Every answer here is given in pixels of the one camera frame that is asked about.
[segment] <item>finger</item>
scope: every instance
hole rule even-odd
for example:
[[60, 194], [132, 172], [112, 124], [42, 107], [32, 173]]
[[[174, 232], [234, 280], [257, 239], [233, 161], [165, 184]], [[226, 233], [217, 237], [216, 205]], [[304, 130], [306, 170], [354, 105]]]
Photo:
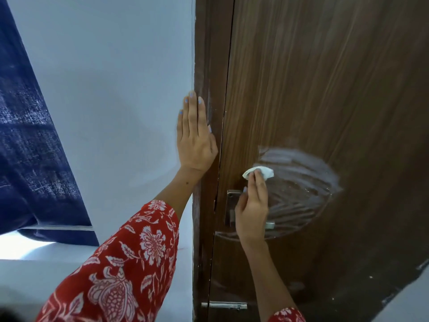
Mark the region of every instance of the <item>finger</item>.
[[212, 151], [212, 154], [214, 156], [217, 156], [217, 145], [216, 145], [216, 137], [214, 134], [212, 134], [212, 129], [210, 127], [210, 125], [208, 126], [208, 128], [210, 129], [210, 133], [208, 134], [208, 137], [210, 139], [210, 149]]
[[179, 111], [179, 117], [177, 118], [177, 142], [182, 140], [183, 136], [183, 109]]
[[249, 199], [250, 200], [259, 201], [258, 189], [256, 188], [256, 181], [255, 181], [255, 173], [254, 172], [251, 172], [249, 174], [249, 183], [247, 184], [247, 192], [249, 193]]
[[198, 136], [206, 136], [207, 134], [206, 105], [204, 100], [198, 97]]
[[255, 170], [255, 182], [256, 182], [256, 189], [258, 190], [259, 200], [261, 200], [263, 204], [268, 204], [267, 186], [265, 184], [265, 180], [264, 180], [264, 177], [262, 176], [260, 169]]
[[186, 96], [183, 99], [183, 115], [182, 115], [182, 130], [183, 130], [183, 136], [189, 137], [189, 97]]
[[196, 106], [196, 94], [195, 91], [189, 92], [189, 136], [198, 135], [198, 124], [197, 124], [198, 110]]
[[241, 215], [244, 211], [244, 209], [246, 208], [247, 205], [247, 200], [248, 200], [248, 194], [246, 191], [243, 191], [243, 193], [240, 195], [239, 201], [236, 205], [236, 215]]

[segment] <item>white cloth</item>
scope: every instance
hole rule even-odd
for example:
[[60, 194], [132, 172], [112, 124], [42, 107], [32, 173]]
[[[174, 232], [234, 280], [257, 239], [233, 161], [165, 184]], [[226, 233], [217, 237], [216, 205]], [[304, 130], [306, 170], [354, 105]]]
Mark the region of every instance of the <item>white cloth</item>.
[[262, 176], [264, 177], [264, 180], [267, 180], [270, 177], [274, 176], [274, 171], [271, 168], [268, 168], [268, 167], [265, 167], [265, 166], [256, 166], [256, 167], [252, 167], [252, 168], [246, 170], [244, 172], [244, 174], [243, 174], [243, 177], [248, 180], [249, 179], [249, 174], [251, 172], [253, 172], [255, 169], [260, 169], [261, 170], [261, 173], [262, 173]]

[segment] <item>door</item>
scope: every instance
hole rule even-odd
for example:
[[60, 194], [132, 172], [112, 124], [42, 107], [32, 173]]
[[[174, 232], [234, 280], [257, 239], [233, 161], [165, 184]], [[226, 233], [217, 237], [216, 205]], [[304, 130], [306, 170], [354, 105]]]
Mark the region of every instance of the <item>door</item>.
[[429, 256], [429, 0], [235, 0], [209, 321], [258, 321], [227, 192], [260, 163], [309, 321], [371, 321]]

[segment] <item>floral print fabric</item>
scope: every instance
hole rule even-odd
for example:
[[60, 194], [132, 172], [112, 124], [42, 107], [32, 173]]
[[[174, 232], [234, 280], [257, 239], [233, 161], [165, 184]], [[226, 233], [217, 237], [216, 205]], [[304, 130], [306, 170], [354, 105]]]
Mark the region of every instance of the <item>floral print fabric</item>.
[[[178, 242], [173, 208], [149, 202], [61, 282], [36, 321], [153, 322], [173, 279]], [[276, 313], [275, 321], [305, 322], [295, 309]]]

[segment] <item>dark blue fabric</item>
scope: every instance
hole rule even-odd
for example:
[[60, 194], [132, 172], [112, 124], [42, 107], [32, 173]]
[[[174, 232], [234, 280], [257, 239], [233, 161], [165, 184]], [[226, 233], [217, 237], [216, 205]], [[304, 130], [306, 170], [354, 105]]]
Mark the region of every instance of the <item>dark blue fabric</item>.
[[[0, 234], [35, 223], [91, 226], [6, 0], [0, 0]], [[92, 231], [22, 230], [98, 245]]]

